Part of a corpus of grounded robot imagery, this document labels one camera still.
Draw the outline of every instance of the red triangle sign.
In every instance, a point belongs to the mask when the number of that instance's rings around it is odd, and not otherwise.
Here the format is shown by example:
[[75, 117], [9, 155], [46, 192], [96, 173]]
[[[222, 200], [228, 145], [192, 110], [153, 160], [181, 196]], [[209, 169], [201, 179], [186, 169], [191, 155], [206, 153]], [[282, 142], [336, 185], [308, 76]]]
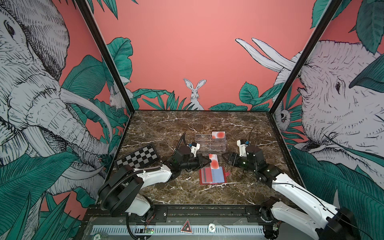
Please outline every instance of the red triangle sign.
[[191, 224], [189, 223], [189, 219], [186, 220], [180, 232], [193, 234]]

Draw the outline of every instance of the checkerboard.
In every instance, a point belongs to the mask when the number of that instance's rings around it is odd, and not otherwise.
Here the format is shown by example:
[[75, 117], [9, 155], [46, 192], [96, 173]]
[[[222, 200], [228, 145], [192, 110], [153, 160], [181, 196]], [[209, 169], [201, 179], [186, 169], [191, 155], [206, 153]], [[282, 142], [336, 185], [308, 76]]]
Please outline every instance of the checkerboard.
[[132, 168], [144, 168], [157, 161], [159, 156], [151, 144], [144, 146], [130, 154], [117, 159], [116, 165], [119, 169], [123, 165], [130, 165]]

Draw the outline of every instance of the rabbit ear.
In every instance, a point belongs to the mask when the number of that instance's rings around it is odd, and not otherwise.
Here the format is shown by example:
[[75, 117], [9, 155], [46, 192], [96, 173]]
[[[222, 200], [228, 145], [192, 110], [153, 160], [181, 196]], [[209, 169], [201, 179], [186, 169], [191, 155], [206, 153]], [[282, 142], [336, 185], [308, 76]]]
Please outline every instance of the rabbit ear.
[[187, 85], [187, 88], [193, 90], [193, 84], [188, 79], [184, 78], [184, 82]]
[[201, 88], [206, 82], [207, 82], [207, 81], [206, 81], [205, 79], [201, 80], [201, 81], [197, 84], [196, 89]]

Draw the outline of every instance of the rhinoceros eye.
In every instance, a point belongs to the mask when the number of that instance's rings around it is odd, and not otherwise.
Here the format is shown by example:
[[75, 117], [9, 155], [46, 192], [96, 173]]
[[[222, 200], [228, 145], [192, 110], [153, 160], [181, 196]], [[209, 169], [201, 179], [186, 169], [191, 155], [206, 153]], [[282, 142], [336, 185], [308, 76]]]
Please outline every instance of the rhinoceros eye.
[[7, 29], [8, 33], [11, 35], [11, 37], [13, 38], [13, 36], [15, 35], [15, 30], [13, 29], [13, 27], [11, 27], [11, 25], [9, 24], [9, 22], [7, 22], [6, 20], [4, 21], [4, 26], [5, 28]]
[[340, 82], [337, 82], [336, 85], [335, 85], [335, 88], [336, 88], [336, 91], [340, 94]]

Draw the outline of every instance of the marble tabletop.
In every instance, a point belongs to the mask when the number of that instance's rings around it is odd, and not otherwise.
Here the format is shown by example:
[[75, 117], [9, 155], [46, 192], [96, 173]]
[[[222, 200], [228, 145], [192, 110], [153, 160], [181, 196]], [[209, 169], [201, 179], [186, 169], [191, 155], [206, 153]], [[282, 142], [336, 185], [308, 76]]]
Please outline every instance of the marble tabletop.
[[[184, 132], [186, 141], [193, 142], [195, 134], [225, 131], [227, 152], [238, 152], [236, 141], [246, 139], [253, 127], [250, 141], [263, 150], [267, 163], [290, 175], [267, 115], [259, 112], [136, 111], [118, 158], [151, 143], [165, 161]], [[261, 204], [270, 196], [292, 204], [280, 193], [257, 182], [251, 173], [226, 164], [221, 156], [218, 161], [230, 173], [225, 184], [200, 185], [198, 171], [183, 171], [177, 179], [148, 186], [140, 194], [155, 204]]]

